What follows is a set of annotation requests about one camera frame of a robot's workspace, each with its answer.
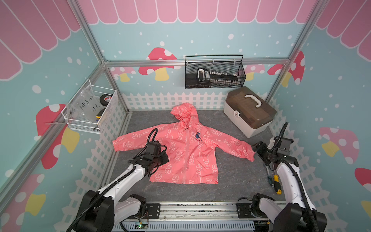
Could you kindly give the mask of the pink hooded rain jacket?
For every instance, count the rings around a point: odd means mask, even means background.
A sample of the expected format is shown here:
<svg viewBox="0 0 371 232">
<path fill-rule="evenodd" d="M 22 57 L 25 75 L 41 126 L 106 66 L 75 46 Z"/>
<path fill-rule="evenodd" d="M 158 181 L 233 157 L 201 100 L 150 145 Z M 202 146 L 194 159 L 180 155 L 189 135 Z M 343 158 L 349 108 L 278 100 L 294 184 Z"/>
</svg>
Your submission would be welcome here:
<svg viewBox="0 0 371 232">
<path fill-rule="evenodd" d="M 156 140 L 167 147 L 169 162 L 159 167 L 151 182 L 218 184 L 216 148 L 254 161 L 255 153 L 248 143 L 202 125 L 192 104 L 176 106 L 171 113 L 178 122 L 156 126 Z"/>
</svg>

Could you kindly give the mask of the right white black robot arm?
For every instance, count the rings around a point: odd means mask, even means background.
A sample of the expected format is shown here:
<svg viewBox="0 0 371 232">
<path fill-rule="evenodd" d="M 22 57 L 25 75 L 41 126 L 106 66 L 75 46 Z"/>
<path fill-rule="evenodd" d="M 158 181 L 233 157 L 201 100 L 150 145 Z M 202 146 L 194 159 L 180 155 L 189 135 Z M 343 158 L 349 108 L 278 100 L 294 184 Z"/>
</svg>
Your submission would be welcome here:
<svg viewBox="0 0 371 232">
<path fill-rule="evenodd" d="M 255 194 L 252 215 L 267 216 L 270 232 L 323 232 L 327 226 L 325 214 L 317 211 L 303 186 L 299 163 L 290 155 L 292 139 L 274 137 L 269 145 L 258 142 L 252 150 L 264 161 L 273 164 L 281 180 L 286 205 L 280 207 L 271 197 Z"/>
</svg>

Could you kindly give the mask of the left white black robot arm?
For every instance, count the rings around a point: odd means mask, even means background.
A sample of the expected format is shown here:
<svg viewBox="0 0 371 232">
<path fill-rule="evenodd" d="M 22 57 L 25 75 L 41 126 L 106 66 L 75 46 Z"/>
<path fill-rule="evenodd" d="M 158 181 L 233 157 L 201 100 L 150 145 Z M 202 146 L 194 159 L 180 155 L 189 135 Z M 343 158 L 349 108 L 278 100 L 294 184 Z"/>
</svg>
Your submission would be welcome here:
<svg viewBox="0 0 371 232">
<path fill-rule="evenodd" d="M 129 161 L 129 167 L 117 179 L 98 191 L 88 191 L 67 231 L 110 232 L 127 218 L 141 220 L 147 217 L 149 212 L 145 197 L 132 194 L 125 201 L 121 201 L 121 198 L 134 184 L 145 176 L 153 175 L 169 161 L 166 150 L 166 146 L 159 141 L 148 142 L 141 153 Z"/>
</svg>

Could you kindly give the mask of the yellow black screwdriver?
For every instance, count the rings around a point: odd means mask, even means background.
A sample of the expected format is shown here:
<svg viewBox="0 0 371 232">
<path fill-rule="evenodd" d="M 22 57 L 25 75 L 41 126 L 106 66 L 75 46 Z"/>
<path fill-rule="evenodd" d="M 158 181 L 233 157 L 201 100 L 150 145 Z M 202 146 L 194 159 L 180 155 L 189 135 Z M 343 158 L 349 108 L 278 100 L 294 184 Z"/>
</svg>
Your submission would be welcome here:
<svg viewBox="0 0 371 232">
<path fill-rule="evenodd" d="M 276 194 L 281 195 L 282 194 L 282 187 L 279 181 L 278 175 L 273 175 L 273 187 L 275 189 Z"/>
</svg>

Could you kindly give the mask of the beige toolbox with brown lid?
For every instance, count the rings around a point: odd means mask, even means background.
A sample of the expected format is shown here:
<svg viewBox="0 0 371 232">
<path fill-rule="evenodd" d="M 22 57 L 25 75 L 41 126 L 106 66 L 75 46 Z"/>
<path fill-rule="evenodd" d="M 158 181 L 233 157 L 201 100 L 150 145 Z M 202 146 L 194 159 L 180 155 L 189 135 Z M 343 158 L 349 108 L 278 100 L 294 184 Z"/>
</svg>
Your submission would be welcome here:
<svg viewBox="0 0 371 232">
<path fill-rule="evenodd" d="M 225 115 L 247 137 L 263 132 L 273 121 L 276 110 L 247 87 L 227 94 Z"/>
</svg>

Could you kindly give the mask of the yellow black tool in bin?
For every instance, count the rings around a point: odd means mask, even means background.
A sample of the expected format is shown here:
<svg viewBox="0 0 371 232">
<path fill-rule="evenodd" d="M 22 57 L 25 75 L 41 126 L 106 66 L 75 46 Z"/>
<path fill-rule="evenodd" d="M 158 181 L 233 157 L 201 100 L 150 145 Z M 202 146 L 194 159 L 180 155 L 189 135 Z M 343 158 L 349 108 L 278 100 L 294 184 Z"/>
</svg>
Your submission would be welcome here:
<svg viewBox="0 0 371 232">
<path fill-rule="evenodd" d="M 103 113 L 105 111 L 105 108 L 103 108 L 102 110 L 100 110 L 98 112 L 98 114 L 96 115 L 96 120 L 99 121 L 99 119 L 102 117 Z"/>
</svg>

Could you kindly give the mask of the black tape roll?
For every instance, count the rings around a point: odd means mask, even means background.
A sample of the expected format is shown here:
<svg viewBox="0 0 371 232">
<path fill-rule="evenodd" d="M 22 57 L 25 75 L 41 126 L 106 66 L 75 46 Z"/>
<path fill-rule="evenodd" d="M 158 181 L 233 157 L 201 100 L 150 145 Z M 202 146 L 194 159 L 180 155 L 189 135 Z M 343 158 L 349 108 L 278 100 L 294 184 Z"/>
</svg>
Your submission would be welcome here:
<svg viewBox="0 0 371 232">
<path fill-rule="evenodd" d="M 103 94 L 102 96 L 100 96 L 101 105 L 106 107 L 110 103 L 112 97 L 113 96 L 111 94 Z"/>
</svg>

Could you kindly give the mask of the clear labelled plastic bag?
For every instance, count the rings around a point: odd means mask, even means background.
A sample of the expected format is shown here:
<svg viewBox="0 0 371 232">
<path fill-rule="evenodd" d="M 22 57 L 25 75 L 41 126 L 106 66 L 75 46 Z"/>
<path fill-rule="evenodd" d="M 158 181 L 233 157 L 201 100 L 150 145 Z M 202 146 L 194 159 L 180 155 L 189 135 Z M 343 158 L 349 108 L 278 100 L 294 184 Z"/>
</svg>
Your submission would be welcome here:
<svg viewBox="0 0 371 232">
<path fill-rule="evenodd" d="M 70 103 L 70 118 L 95 123 L 96 115 L 101 109 L 102 106 L 95 97 L 91 87 L 81 87 Z"/>
</svg>

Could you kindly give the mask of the socket wrench set in basket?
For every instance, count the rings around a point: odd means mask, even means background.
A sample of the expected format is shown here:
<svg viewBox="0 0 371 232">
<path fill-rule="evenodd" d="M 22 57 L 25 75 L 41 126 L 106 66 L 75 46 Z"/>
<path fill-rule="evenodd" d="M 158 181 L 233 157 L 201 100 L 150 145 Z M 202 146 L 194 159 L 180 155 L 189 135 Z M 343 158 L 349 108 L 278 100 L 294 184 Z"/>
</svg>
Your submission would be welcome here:
<svg viewBox="0 0 371 232">
<path fill-rule="evenodd" d="M 208 71 L 199 68 L 196 75 L 200 84 L 233 86 L 240 83 L 239 77 L 235 73 L 233 75 L 228 75 L 226 72 Z"/>
</svg>

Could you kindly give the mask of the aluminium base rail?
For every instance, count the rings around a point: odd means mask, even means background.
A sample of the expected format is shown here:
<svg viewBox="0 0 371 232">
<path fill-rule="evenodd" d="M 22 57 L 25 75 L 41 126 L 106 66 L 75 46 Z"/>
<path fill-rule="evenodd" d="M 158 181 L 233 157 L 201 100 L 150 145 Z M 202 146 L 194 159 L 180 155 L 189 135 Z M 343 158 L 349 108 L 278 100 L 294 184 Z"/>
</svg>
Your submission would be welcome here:
<svg viewBox="0 0 371 232">
<path fill-rule="evenodd" d="M 184 214 L 190 217 L 201 218 L 205 218 L 207 217 L 207 215 L 217 218 L 226 218 L 228 216 L 231 216 L 232 214 L 237 214 L 238 216 L 237 206 L 236 205 L 232 206 L 231 203 L 195 203 L 195 204 L 165 204 L 165 205 L 160 204 L 158 218 L 166 216 L 167 214 L 174 214 L 177 217 L 179 217 L 181 214 Z M 266 217 L 262 218 L 248 217 L 248 218 L 259 220 L 265 219 Z"/>
</svg>

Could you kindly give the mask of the clear plastic wall bin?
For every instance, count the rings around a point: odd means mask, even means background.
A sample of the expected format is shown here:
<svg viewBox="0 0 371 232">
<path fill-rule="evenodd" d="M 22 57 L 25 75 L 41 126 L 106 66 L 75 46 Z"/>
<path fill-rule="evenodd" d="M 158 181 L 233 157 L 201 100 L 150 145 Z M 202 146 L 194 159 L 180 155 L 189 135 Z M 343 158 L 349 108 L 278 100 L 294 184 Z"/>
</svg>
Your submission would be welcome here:
<svg viewBox="0 0 371 232">
<path fill-rule="evenodd" d="M 83 84 L 61 114 L 71 130 L 95 134 L 113 133 L 123 116 L 117 92 L 93 85 L 90 80 Z"/>
</svg>

